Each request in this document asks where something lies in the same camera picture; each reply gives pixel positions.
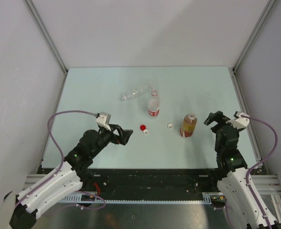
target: white wall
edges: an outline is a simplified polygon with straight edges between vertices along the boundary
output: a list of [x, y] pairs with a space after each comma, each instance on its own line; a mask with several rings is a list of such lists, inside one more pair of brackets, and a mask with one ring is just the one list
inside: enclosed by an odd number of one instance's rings
[[[269, 122], [279, 134], [279, 146], [268, 162], [281, 182], [281, 1], [238, 70], [251, 115]], [[264, 153], [274, 144], [271, 131], [256, 125]]]
[[33, 170], [64, 75], [22, 0], [0, 0], [0, 205]]
[[33, 0], [68, 67], [232, 67], [268, 0]]

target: robotic arm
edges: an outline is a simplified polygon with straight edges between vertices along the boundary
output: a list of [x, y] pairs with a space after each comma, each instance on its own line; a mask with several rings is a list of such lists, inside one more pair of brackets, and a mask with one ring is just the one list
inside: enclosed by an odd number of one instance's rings
[[[268, 229], [268, 220], [271, 228], [281, 229], [281, 224], [268, 210], [252, 179], [249, 178], [249, 182], [246, 182], [247, 163], [237, 149], [239, 132], [249, 124], [246, 116], [248, 115], [243, 112], [236, 112], [234, 115], [236, 119], [231, 120], [218, 111], [210, 113], [204, 122], [205, 125], [217, 122], [211, 130], [216, 134], [215, 151], [218, 168], [213, 169], [212, 172], [217, 179], [218, 189], [237, 215], [241, 228]], [[261, 212], [259, 203], [265, 210], [265, 216]]]
[[126, 145], [132, 130], [123, 130], [119, 125], [109, 124], [111, 115], [101, 112], [96, 118], [99, 131], [88, 130], [78, 145], [68, 153], [59, 172], [59, 167], [46, 175], [32, 187], [17, 195], [16, 206], [10, 221], [12, 229], [30, 229], [36, 220], [51, 206], [65, 196], [78, 191], [91, 182], [93, 175], [87, 169], [93, 158], [109, 143]]

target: bottle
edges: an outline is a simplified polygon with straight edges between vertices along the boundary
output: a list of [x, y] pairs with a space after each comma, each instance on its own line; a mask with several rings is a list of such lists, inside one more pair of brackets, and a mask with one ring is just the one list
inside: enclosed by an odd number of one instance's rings
[[121, 100], [126, 101], [130, 99], [135, 99], [143, 94], [149, 93], [152, 90], [152, 83], [149, 82], [147, 85], [135, 88], [135, 89], [129, 89], [127, 92], [125, 92]]
[[194, 133], [197, 124], [197, 118], [194, 113], [187, 114], [184, 117], [182, 127], [180, 128], [180, 134], [182, 137], [191, 137]]
[[148, 114], [150, 116], [158, 116], [160, 112], [160, 98], [156, 90], [151, 91], [151, 96], [148, 103]]

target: brown liquid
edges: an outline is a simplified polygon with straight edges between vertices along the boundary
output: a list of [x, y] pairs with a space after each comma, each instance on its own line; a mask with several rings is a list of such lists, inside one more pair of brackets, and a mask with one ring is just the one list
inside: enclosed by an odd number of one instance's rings
[[197, 124], [197, 118], [191, 119], [190, 115], [184, 117], [182, 126], [180, 128], [180, 134], [182, 137], [191, 137], [195, 131]]

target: gray wall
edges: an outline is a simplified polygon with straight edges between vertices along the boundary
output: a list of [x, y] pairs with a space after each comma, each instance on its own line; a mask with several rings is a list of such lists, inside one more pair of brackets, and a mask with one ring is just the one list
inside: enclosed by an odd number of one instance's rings
[[[281, 1], [238, 70], [250, 115], [269, 122], [278, 132], [279, 146], [268, 162], [281, 182]], [[261, 148], [267, 154], [274, 136], [262, 125], [256, 125]]]
[[0, 206], [34, 169], [64, 75], [22, 0], [0, 0]]

